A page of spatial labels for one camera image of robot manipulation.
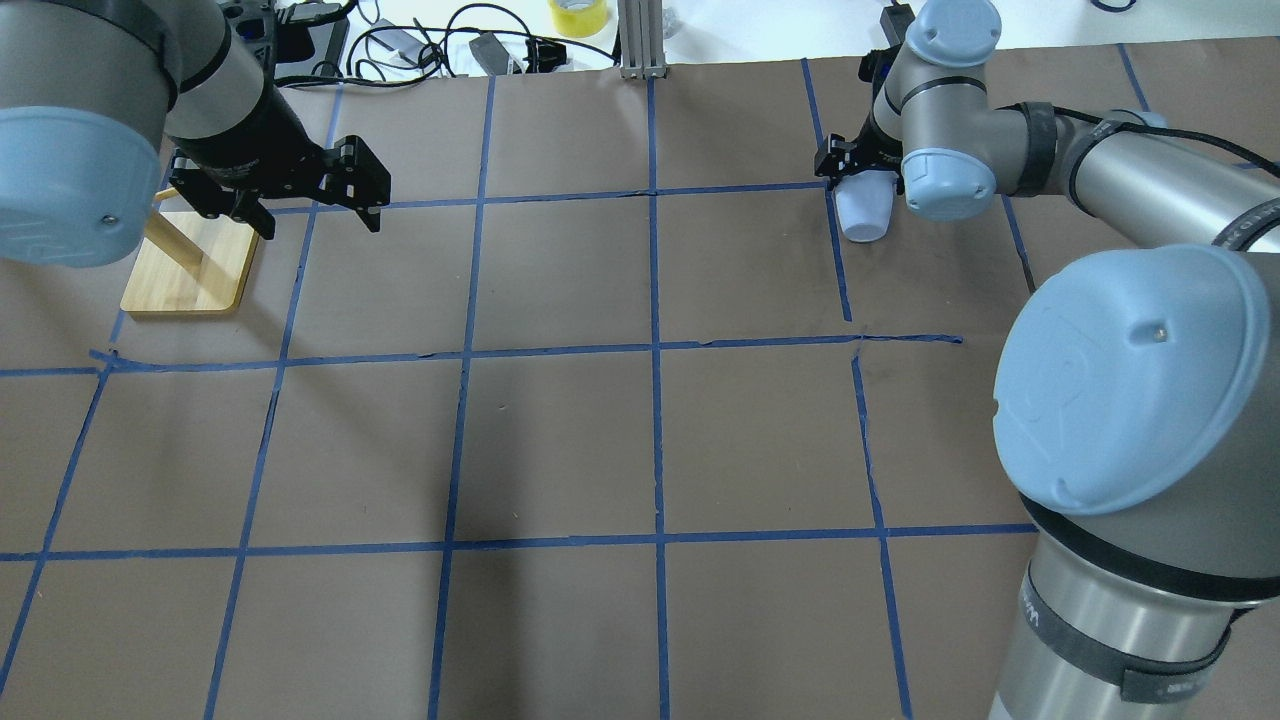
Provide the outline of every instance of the yellow tape roll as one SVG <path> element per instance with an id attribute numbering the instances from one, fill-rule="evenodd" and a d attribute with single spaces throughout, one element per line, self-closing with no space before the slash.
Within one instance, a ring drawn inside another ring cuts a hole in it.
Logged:
<path id="1" fill-rule="evenodd" d="M 588 37 L 600 32 L 609 19 L 604 0 L 547 0 L 556 32 L 564 37 Z"/>

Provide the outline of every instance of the wooden base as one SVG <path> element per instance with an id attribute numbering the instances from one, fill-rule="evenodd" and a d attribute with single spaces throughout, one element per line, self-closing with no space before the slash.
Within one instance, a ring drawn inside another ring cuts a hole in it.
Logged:
<path id="1" fill-rule="evenodd" d="M 257 247 L 253 228 L 229 218 L 206 220 L 198 213 L 164 213 L 163 218 L 204 254 L 179 261 L 143 240 L 120 309 L 131 315 L 218 315 L 234 310 Z M 148 238 L 164 234 L 165 224 L 147 223 Z M 156 237 L 156 242 L 164 241 Z"/>

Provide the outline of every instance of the black device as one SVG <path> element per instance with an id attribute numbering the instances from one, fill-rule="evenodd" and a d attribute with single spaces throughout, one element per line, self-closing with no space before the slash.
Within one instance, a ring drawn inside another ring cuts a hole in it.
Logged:
<path id="1" fill-rule="evenodd" d="M 518 76 L 525 72 L 520 60 L 512 56 L 507 46 L 492 32 L 476 37 L 468 45 L 476 61 L 492 76 Z"/>
<path id="2" fill-rule="evenodd" d="M 378 31 L 369 35 L 370 40 L 396 53 L 402 60 L 415 68 L 425 68 L 436 59 L 434 51 L 428 50 L 426 44 L 408 32 L 397 28 L 394 24 L 387 22 L 387 19 L 379 19 L 370 28 Z"/>

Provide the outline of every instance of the cable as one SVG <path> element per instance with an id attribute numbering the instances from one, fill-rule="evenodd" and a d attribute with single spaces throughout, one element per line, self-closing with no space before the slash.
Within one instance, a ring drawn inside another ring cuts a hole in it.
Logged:
<path id="1" fill-rule="evenodd" d="M 342 18 L 349 15 L 352 10 L 360 6 L 360 0 L 347 0 L 347 3 L 344 3 L 340 8 L 330 13 L 324 13 L 310 18 L 294 19 L 293 15 L 297 13 L 298 8 L 306 5 L 316 5 L 316 4 L 323 4 L 323 0 L 307 0 L 306 3 L 289 5 L 288 8 L 284 8 L 276 13 L 276 22 L 282 26 L 292 24 L 294 27 L 325 26 L 329 23 L 338 22 Z"/>
<path id="2" fill-rule="evenodd" d="M 375 1 L 375 6 L 376 6 L 378 5 L 378 0 L 374 0 L 374 1 Z M 489 4 L 486 4 L 486 3 L 477 3 L 477 4 L 472 4 L 472 5 L 474 6 L 488 6 Z M 399 31 L 416 31 L 425 40 L 425 44 L 424 44 L 422 49 L 419 51 L 419 58 L 417 58 L 417 65 L 416 67 L 399 65 L 399 64 L 396 64 L 396 63 L 389 63 L 387 60 L 378 60 L 378 59 L 374 59 L 372 56 L 370 56 L 369 41 L 372 38 L 372 36 L 376 35 L 376 33 L 379 33 L 379 32 L 388 32 L 388 31 L 394 31 L 394 29 L 399 29 Z M 276 78 L 275 85 L 278 87 L 294 87 L 294 88 L 325 87 L 325 86 L 338 86 L 338 85 L 355 85 L 355 86 L 361 86 L 361 87 L 401 88 L 401 87 L 410 87 L 410 86 L 417 85 L 420 82 L 424 82 L 428 78 L 439 74 L 442 70 L 447 72 L 447 73 L 449 73 L 452 76 L 453 72 L 452 72 L 452 68 L 448 65 L 448 55 L 445 54 L 444 46 L 443 46 L 443 44 L 435 42 L 434 40 L 431 40 L 431 35 L 430 33 L 433 33 L 433 32 L 443 32 L 443 33 L 445 33 L 445 36 L 449 36 L 449 35 L 453 35 L 453 33 L 475 33 L 475 35 L 481 35 L 481 33 L 492 32 L 494 35 L 511 35 L 511 36 L 525 37 L 525 38 L 534 38 L 534 40 L 550 40 L 550 41 L 554 41 L 554 42 L 563 42 L 566 45 L 573 45 L 576 47 L 582 47 L 584 50 L 590 50 L 590 51 L 593 51 L 593 53 L 595 53 L 595 54 L 598 54 L 598 55 L 600 55 L 603 58 L 607 58 L 611 64 L 613 64 L 613 65 L 618 64 L 617 58 L 614 58 L 609 53 L 605 53 L 604 50 L 602 50 L 599 47 L 595 47 L 594 45 L 588 45 L 585 42 L 580 42 L 580 41 L 576 41 L 576 40 L 567 40 L 567 38 L 561 38 L 561 37 L 549 37 L 549 36 L 541 36 L 541 35 L 532 35 L 532 33 L 526 33 L 525 31 L 481 29 L 481 28 L 475 28 L 475 27 L 444 27 L 444 28 L 425 27 L 425 26 L 421 24 L 421 22 L 417 20 L 417 18 L 413 18 L 413 24 L 412 26 L 381 26 L 381 27 L 371 27 L 371 28 L 367 28 L 364 32 L 361 32 L 358 36 L 356 36 L 355 41 L 352 41 L 352 44 L 351 44 L 351 49 L 347 51 L 346 59 L 344 59 L 346 73 L 343 73 L 337 67 L 337 64 L 321 61 L 321 63 L 317 63 L 315 67 L 312 67 L 312 69 L 311 69 L 312 73 L 317 72 L 324 65 L 330 65 L 332 64 L 334 67 L 335 74 L 334 76 L 316 76 L 316 74 L 310 74 L 310 76 L 282 77 L 282 78 Z M 365 58 L 360 58 L 360 59 L 356 58 L 357 49 L 362 49 L 364 50 Z M 371 79 L 371 78 L 364 77 L 362 69 L 366 65 L 374 68 L 374 70 L 379 76 L 379 79 Z M 390 81 L 390 79 L 387 79 L 387 74 L 383 72 L 383 68 L 396 69 L 396 70 L 402 70 L 402 72 L 403 70 L 421 70 L 421 74 L 419 77 L 404 79 L 404 81 Z"/>
<path id="3" fill-rule="evenodd" d="M 531 45 L 530 53 L 532 54 L 530 61 L 534 64 L 534 67 L 538 67 L 538 42 L 534 40 L 534 32 L 529 29 L 529 23 L 526 23 L 524 18 L 508 10 L 507 8 L 503 8 L 502 5 L 494 5 L 493 3 L 467 3 L 466 5 L 454 10 L 453 14 L 449 15 L 449 22 L 444 23 L 444 38 L 440 40 L 440 49 L 444 53 L 444 70 L 449 73 L 449 77 L 458 77 L 453 72 L 453 65 L 449 64 L 449 36 L 453 35 L 454 32 L 461 32 L 462 29 L 462 28 L 454 29 L 453 23 L 457 22 L 458 17 L 462 13 L 466 13 L 467 10 L 479 10 L 479 9 L 498 10 L 499 13 L 504 13 L 515 18 L 515 20 L 520 23 L 521 29 L 525 31 L 525 37 L 527 37 L 530 41 Z M 413 18 L 413 24 L 419 24 L 417 18 Z"/>
<path id="4" fill-rule="evenodd" d="M 1125 3 L 1124 5 L 1107 5 L 1102 0 L 1089 0 L 1089 4 L 1093 5 L 1094 8 L 1100 9 L 1100 10 L 1106 10 L 1107 13 L 1116 13 L 1116 14 L 1119 14 L 1119 13 L 1124 13 L 1125 10 L 1132 10 L 1133 6 L 1138 4 L 1138 0 L 1128 0 L 1128 3 Z"/>
<path id="5" fill-rule="evenodd" d="M 1082 113 L 1079 110 L 1071 110 L 1070 108 L 1053 108 L 1055 115 L 1061 115 L 1064 118 L 1071 118 L 1074 120 L 1080 120 L 1082 123 L 1098 124 L 1102 118 L 1097 115 L 1091 115 L 1088 113 Z M 1216 135 L 1208 135 L 1207 132 L 1196 132 L 1189 129 L 1174 129 L 1174 128 L 1157 128 L 1152 126 L 1143 126 L 1138 123 L 1120 123 L 1117 132 L 1133 132 L 1138 135 L 1155 135 L 1158 137 L 1176 137 L 1179 140 L 1192 140 L 1196 142 L 1203 142 L 1206 145 L 1212 145 L 1220 150 L 1225 150 L 1238 158 L 1243 158 L 1262 170 L 1271 173 L 1272 176 L 1280 178 L 1280 165 L 1276 165 L 1271 160 L 1267 160 L 1262 155 L 1249 150 L 1248 147 L 1236 145 L 1230 140 L 1224 140 Z"/>
<path id="6" fill-rule="evenodd" d="M 360 13 L 360 19 L 365 20 L 369 24 L 374 24 L 378 20 L 383 19 L 383 5 L 379 0 L 374 0 L 374 14 L 376 15 L 374 19 L 369 19 L 369 15 L 365 14 L 365 6 L 361 4 L 360 0 L 356 0 L 356 12 Z"/>

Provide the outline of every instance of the blue tape grid line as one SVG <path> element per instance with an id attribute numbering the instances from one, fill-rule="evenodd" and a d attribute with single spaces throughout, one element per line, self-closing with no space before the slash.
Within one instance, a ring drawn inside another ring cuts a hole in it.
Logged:
<path id="1" fill-rule="evenodd" d="M 1000 201 L 1005 205 L 1005 218 L 1009 219 L 1009 231 L 1014 233 L 1014 247 L 1018 249 L 1018 259 L 1023 263 L 1023 277 L 1027 278 L 1027 291 L 1036 292 L 1036 274 L 1032 272 L 1032 261 L 1027 258 L 1027 245 L 1023 242 L 1023 231 L 1018 227 L 1018 215 L 1014 213 L 1014 204 L 1007 195 L 1001 195 Z"/>
<path id="2" fill-rule="evenodd" d="M 658 278 L 658 111 L 654 78 L 645 81 L 645 115 L 649 140 L 649 352 L 653 357 L 653 529 L 655 607 L 658 615 L 658 715 L 671 720 L 671 662 L 667 643 L 667 501 L 663 492 L 662 455 L 662 327 Z"/>
<path id="3" fill-rule="evenodd" d="M 954 334 L 829 334 L 829 336 L 800 336 L 800 337 L 762 337 L 762 338 L 728 338 L 728 340 L 677 340 L 659 343 L 660 350 L 708 350 L 723 347 L 780 347 L 795 345 L 849 345 L 854 342 L 943 342 L 948 345 L 963 345 L 964 338 Z M 554 355 L 600 355 L 611 352 L 649 352 L 653 343 L 630 345 L 571 345 L 563 347 L 526 347 L 511 350 L 472 350 L 471 359 L 488 357 L 545 357 Z M 285 357 L 284 360 L 255 360 L 246 363 L 142 363 L 122 357 L 118 352 L 102 352 L 91 350 L 90 356 L 101 363 L 113 363 L 115 374 L 136 373 L 234 373 L 243 370 L 275 369 L 282 363 L 285 368 L 303 368 L 311 365 L 355 365 L 360 363 L 422 363 L 433 360 L 461 360 L 462 351 L 448 352 L 398 352 L 388 355 L 338 355 L 330 357 Z M 4 377 L 27 375 L 92 375 L 97 368 L 42 368 L 42 369 L 17 369 L 0 370 Z"/>
<path id="4" fill-rule="evenodd" d="M 444 666 L 444 630 L 449 614 L 449 580 L 453 571 L 454 534 L 458 523 L 458 488 L 462 483 L 463 433 L 467 423 L 467 392 L 471 380 L 472 346 L 476 329 L 476 296 L 480 284 L 480 242 L 484 236 L 485 190 L 489 182 L 489 145 L 493 138 L 493 96 L 497 82 L 489 77 L 484 109 L 484 140 L 480 147 L 480 181 L 476 188 L 475 236 L 471 242 L 471 286 L 467 291 L 467 325 L 462 345 L 462 373 L 458 387 L 458 413 L 453 430 L 453 464 L 449 470 L 449 500 L 444 519 L 444 547 L 440 560 L 440 584 L 435 605 L 435 639 L 431 647 L 431 676 L 426 716 L 439 717 L 440 678 Z"/>
<path id="5" fill-rule="evenodd" d="M 325 146 L 333 145 L 338 129 L 338 117 L 342 110 L 343 91 L 339 87 L 334 95 L 333 111 L 329 117 L 329 131 Z M 227 661 L 227 646 L 230 642 L 232 624 L 236 620 L 236 607 L 239 600 L 241 582 L 244 577 L 244 560 L 248 557 L 250 537 L 253 532 L 253 516 L 257 511 L 257 498 L 262 487 L 262 473 L 266 469 L 266 456 L 271 445 L 271 430 L 275 428 L 275 413 L 280 402 L 280 389 L 284 387 L 285 360 L 289 357 L 289 343 L 293 341 L 293 323 L 298 314 L 298 299 L 302 295 L 302 282 L 306 278 L 307 259 L 311 255 L 311 240 L 315 234 L 317 202 L 311 204 L 307 217 L 307 229 L 302 238 L 302 252 L 298 256 L 298 269 L 293 279 L 293 293 L 289 297 L 289 311 L 284 320 L 284 333 L 280 338 L 280 352 L 275 368 L 275 382 L 271 386 L 271 400 L 262 421 L 262 439 L 259 443 L 257 459 L 253 464 L 253 479 L 250 484 L 248 501 L 244 503 L 244 521 L 241 527 L 239 546 L 236 548 L 236 569 L 232 571 L 232 584 L 227 593 L 227 610 L 223 614 L 223 626 L 218 637 L 218 651 L 214 655 L 214 669 L 209 679 L 209 694 L 205 698 L 205 720 L 212 720 L 218 705 L 218 691 L 221 687 L 223 667 Z"/>
<path id="6" fill-rule="evenodd" d="M 40 546 L 40 552 L 33 557 L 36 566 L 31 571 L 31 580 L 27 583 L 27 594 L 22 598 L 22 609 L 18 611 L 18 621 L 14 623 L 13 634 L 9 637 L 9 646 L 4 655 L 4 665 L 0 665 L 0 696 L 4 694 L 5 684 L 9 682 L 9 670 L 13 669 L 13 659 L 18 653 L 18 643 L 22 642 L 22 632 L 27 626 L 27 618 L 31 615 L 31 603 L 36 597 L 36 587 L 40 584 L 40 577 L 45 571 L 50 551 L 54 547 L 54 534 L 58 532 L 58 520 L 61 519 L 63 507 L 67 505 L 67 496 L 72 489 L 72 479 L 76 477 L 76 466 L 79 464 L 81 452 L 84 450 L 84 438 L 88 437 L 90 427 L 93 424 L 93 415 L 97 413 L 99 402 L 102 400 L 102 391 L 106 389 L 106 380 L 110 375 L 111 365 L 104 368 L 97 375 L 97 388 L 93 391 L 93 398 L 88 404 L 88 410 L 84 413 L 84 421 L 81 424 L 79 434 L 76 437 L 76 445 L 72 447 L 72 455 L 67 461 L 67 471 L 63 474 L 63 482 L 58 487 L 58 500 L 54 502 L 52 515 L 50 515 L 49 524 L 45 527 L 45 539 Z"/>
<path id="7" fill-rule="evenodd" d="M 874 539 L 884 534 L 891 538 L 1011 536 L 1032 534 L 1030 523 L 987 525 L 911 525 L 901 528 L 799 528 L 791 530 L 718 530 L 692 533 L 664 533 L 666 544 L 698 544 L 724 542 L 788 542 L 815 539 Z M 545 547 L 616 547 L 654 544 L 655 533 L 618 536 L 562 536 L 539 538 L 500 538 L 454 541 L 454 552 L 489 552 L 495 550 L 532 550 Z M 375 542 L 340 544 L 283 544 L 250 546 L 248 557 L 293 557 L 310 555 L 385 555 L 401 552 L 443 552 L 443 541 Z M 175 560 L 204 557 L 236 557 L 239 547 L 164 547 L 133 550 L 55 550 L 46 555 L 49 562 L 81 562 L 95 560 Z M 33 562 L 40 552 L 0 552 L 0 562 Z"/>
<path id="8" fill-rule="evenodd" d="M 1129 85 L 1133 86 L 1133 94 L 1138 96 L 1138 105 L 1142 108 L 1143 113 L 1149 113 L 1151 105 L 1147 105 L 1147 94 L 1142 91 L 1142 85 L 1138 82 L 1138 74 L 1133 72 L 1133 61 L 1129 60 L 1129 50 L 1125 49 L 1124 42 L 1117 42 L 1116 50 L 1120 51 L 1120 61 L 1124 63 L 1124 72 L 1129 76 Z"/>
<path id="9" fill-rule="evenodd" d="M 858 425 L 861 428 L 863 457 L 867 462 L 867 488 L 872 498 L 872 518 L 879 538 L 881 575 L 884 584 L 884 607 L 888 612 L 890 643 L 893 646 L 893 671 L 897 674 L 897 697 L 902 706 L 902 716 L 914 717 L 911 712 L 911 689 L 906 679 L 906 659 L 902 652 L 902 630 L 897 618 L 897 593 L 893 589 L 893 566 L 888 555 L 888 532 L 884 528 L 884 509 L 879 492 L 876 489 L 876 468 L 872 462 L 872 447 L 867 429 L 867 393 L 863 389 L 861 361 L 855 356 L 851 361 L 854 373 L 854 395 L 858 398 Z"/>
<path id="10" fill-rule="evenodd" d="M 666 197 L 668 195 L 721 195 L 730 192 L 781 192 L 787 190 L 817 190 L 826 188 L 822 181 L 800 182 L 773 182 L 756 184 L 712 184 L 698 187 L 652 187 L 643 190 L 617 190 L 604 192 L 563 192 L 554 195 L 506 195 L 486 197 L 485 205 L 515 205 L 521 202 L 563 202 L 571 200 L 613 200 L 620 197 Z M 408 208 L 471 208 L 476 205 L 474 197 L 461 197 L 454 200 L 402 200 L 389 202 L 383 210 L 397 210 Z M 316 213 L 342 213 L 346 208 L 338 205 L 323 205 Z M 311 213 L 310 208 L 276 208 L 273 215 L 303 215 Z"/>
<path id="11" fill-rule="evenodd" d="M 809 69 L 809 59 L 800 60 L 800 69 L 804 72 L 804 88 L 809 96 L 809 114 L 813 118 L 814 149 L 822 147 L 822 115 L 818 113 L 818 94 L 813 88 L 813 72 Z M 849 307 L 849 286 L 845 283 L 845 258 L 840 251 L 840 228 L 836 222 L 836 199 L 827 190 L 823 193 L 827 202 L 827 231 L 831 233 L 831 252 L 836 260 L 836 284 L 840 288 L 840 311 L 845 315 L 845 322 L 854 322 L 854 314 Z"/>

